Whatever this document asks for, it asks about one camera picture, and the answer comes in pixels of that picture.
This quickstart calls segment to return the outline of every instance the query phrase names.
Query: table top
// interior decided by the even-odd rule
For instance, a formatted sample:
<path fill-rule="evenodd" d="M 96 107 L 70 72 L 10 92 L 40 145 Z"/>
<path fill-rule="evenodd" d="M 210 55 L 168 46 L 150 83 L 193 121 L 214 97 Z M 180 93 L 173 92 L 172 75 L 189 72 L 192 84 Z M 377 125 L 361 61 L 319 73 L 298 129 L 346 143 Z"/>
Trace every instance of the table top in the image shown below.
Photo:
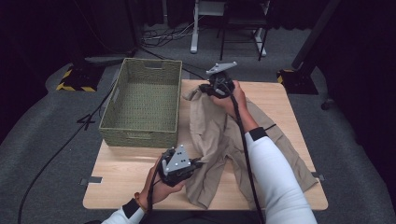
<path fill-rule="evenodd" d="M 205 83 L 202 80 L 182 80 L 181 92 L 187 92 Z M 311 172 L 315 166 L 311 160 L 303 135 L 292 111 L 285 89 L 278 83 L 240 82 L 246 96 L 265 112 L 289 138 Z M 184 145 L 190 158 L 200 155 L 193 149 L 190 136 L 190 102 L 180 99 L 178 145 Z M 118 209 L 128 203 L 134 193 L 141 191 L 147 173 L 166 148 L 109 147 L 102 142 L 92 176 L 101 176 L 100 184 L 90 183 L 83 205 L 89 209 Z M 324 210 L 328 202 L 320 183 L 304 193 L 313 210 Z M 154 209 L 201 210 L 189 203 L 186 191 L 178 193 L 154 204 Z M 240 192 L 230 161 L 226 163 L 218 191 L 208 209 L 248 210 L 248 202 Z"/>

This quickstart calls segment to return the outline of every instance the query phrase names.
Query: person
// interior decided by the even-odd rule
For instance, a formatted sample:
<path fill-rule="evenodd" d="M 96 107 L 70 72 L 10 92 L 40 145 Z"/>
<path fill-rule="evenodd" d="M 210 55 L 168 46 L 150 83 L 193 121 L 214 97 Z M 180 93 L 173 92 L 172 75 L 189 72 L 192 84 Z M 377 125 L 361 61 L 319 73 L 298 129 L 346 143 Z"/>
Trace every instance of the person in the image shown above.
<path fill-rule="evenodd" d="M 239 82 L 235 80 L 233 84 L 235 85 L 233 96 L 238 103 L 240 119 L 244 126 L 251 170 L 264 194 L 266 223 L 317 223 L 286 158 L 267 136 L 264 128 L 259 127 L 248 112 L 246 96 Z M 211 96 L 211 99 L 214 104 L 223 107 L 231 117 L 236 119 L 230 97 L 219 99 Z M 169 194 L 182 190 L 186 180 L 171 188 L 160 180 L 159 175 L 154 176 L 158 162 L 159 160 L 150 169 L 146 184 L 140 194 L 136 194 L 134 199 L 114 212 L 103 222 L 104 224 L 139 223 L 148 207 L 147 195 L 153 177 L 154 183 L 158 181 L 154 186 L 153 203 L 158 203 L 166 199 Z"/>

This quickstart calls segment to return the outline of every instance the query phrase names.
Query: long sleeve shirt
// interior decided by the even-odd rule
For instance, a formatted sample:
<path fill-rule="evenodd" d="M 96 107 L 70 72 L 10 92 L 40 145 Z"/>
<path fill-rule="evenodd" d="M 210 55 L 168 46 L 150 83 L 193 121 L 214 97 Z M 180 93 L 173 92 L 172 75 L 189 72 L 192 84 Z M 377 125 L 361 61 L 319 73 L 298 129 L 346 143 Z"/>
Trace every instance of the long sleeve shirt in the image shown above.
<path fill-rule="evenodd" d="M 317 223 L 286 158 L 259 127 L 245 134 L 251 170 L 265 195 L 267 224 Z M 144 212 L 134 200 L 114 212 L 104 224 L 137 224 Z"/>

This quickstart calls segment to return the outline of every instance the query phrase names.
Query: beige trousers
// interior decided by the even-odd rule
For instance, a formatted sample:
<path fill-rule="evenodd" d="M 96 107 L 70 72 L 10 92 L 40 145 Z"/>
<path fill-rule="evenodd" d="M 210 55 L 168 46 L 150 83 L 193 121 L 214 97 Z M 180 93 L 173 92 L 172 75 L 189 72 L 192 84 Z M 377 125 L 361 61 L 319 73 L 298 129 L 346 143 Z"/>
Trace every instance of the beige trousers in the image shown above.
<path fill-rule="evenodd" d="M 192 143 L 195 150 L 202 155 L 202 162 L 205 163 L 201 169 L 195 170 L 194 175 L 187 181 L 186 191 L 190 202 L 203 208 L 210 205 L 228 158 L 233 161 L 236 182 L 246 197 L 250 209 L 255 209 L 241 133 L 237 123 L 225 113 L 223 108 L 214 105 L 207 94 L 201 93 L 198 88 L 184 94 L 183 98 L 191 101 Z M 247 99 L 247 108 L 259 126 L 264 129 L 274 124 L 249 99 Z M 306 191 L 315 185 L 317 180 L 312 176 L 285 134 L 277 126 L 266 132 L 288 160 L 301 189 Z M 255 186 L 259 201 L 264 202 L 257 183 Z"/>

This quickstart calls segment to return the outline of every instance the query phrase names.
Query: green woven basket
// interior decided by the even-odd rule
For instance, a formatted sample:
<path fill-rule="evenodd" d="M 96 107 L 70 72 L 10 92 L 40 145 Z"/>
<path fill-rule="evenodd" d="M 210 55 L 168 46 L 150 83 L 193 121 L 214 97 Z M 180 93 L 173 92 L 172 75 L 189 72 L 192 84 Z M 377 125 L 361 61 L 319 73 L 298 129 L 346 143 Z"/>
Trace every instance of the green woven basket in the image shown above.
<path fill-rule="evenodd" d="M 177 145 L 181 61 L 124 59 L 99 131 L 111 147 Z"/>

